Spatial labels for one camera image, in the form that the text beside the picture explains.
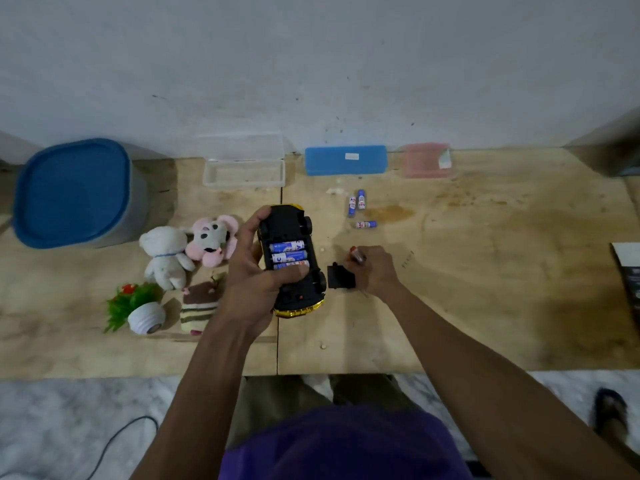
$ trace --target artificial plant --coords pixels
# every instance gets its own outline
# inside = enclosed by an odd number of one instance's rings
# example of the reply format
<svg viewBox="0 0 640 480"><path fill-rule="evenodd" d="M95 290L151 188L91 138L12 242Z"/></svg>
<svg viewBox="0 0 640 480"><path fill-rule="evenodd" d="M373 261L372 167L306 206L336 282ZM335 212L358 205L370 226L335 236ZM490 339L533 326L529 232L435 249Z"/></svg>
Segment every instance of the artificial plant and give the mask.
<svg viewBox="0 0 640 480"><path fill-rule="evenodd" d="M126 284L116 296L107 301L109 322L104 332L116 331L127 322L133 310L152 301L160 301L162 289L155 283Z"/></svg>

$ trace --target foot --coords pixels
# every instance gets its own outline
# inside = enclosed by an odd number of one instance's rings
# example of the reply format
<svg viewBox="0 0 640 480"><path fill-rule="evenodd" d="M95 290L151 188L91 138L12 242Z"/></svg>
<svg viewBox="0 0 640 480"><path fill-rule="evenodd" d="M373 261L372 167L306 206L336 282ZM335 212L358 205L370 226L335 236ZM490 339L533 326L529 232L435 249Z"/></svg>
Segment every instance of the foot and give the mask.
<svg viewBox="0 0 640 480"><path fill-rule="evenodd" d="M622 396L611 389L601 388L594 401L595 427L598 436L627 441L627 404Z"/></svg>

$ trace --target marble floor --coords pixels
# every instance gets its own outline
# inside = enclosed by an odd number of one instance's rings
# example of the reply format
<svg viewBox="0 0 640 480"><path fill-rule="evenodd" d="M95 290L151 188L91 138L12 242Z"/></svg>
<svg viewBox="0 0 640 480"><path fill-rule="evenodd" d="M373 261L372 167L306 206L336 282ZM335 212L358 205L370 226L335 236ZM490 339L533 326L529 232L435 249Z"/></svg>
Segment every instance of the marble floor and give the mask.
<svg viewBox="0 0 640 480"><path fill-rule="evenodd" d="M582 420L587 421L599 387L617 390L628 402L630 446L640 451L640 371L534 372ZM400 387L450 428L462 455L474 454L424 374L396 375ZM158 420L171 403L179 376L113 379L48 379L0 382L0 477L4 479L85 479L108 439L140 415ZM331 396L325 376L306 382ZM155 434L140 421L121 434L94 476L126 479ZM9 475L16 471L25 475Z"/></svg>

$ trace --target sandal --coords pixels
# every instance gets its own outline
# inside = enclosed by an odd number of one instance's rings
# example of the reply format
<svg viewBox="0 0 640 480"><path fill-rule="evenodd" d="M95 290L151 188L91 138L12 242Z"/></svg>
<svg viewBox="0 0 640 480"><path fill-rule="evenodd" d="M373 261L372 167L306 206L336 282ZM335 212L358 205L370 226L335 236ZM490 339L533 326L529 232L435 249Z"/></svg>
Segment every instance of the sandal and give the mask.
<svg viewBox="0 0 640 480"><path fill-rule="evenodd" d="M620 412L618 407L605 405L605 399L612 399L613 401L617 402L622 406L623 412ZM612 419L620 421L627 432L629 431L629 427L627 424L627 403L616 391L601 387L600 389L598 389L593 403L593 409L595 412L595 427L593 428L593 430L598 436L602 434L602 429L604 428L605 423Z"/></svg>

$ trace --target toy car wheel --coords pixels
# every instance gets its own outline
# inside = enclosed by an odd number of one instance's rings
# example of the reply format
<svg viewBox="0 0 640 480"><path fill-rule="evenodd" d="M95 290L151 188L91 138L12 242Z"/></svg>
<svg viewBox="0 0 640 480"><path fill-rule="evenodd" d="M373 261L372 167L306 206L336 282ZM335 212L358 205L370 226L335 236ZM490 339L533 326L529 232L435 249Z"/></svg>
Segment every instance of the toy car wheel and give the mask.
<svg viewBox="0 0 640 480"><path fill-rule="evenodd" d="M313 224L311 224L311 217L309 216L305 216L305 228L309 234L311 234L314 229Z"/></svg>
<svg viewBox="0 0 640 480"><path fill-rule="evenodd" d="M317 286L318 293L324 293L326 291L326 279L322 271L318 273L318 281L316 286Z"/></svg>

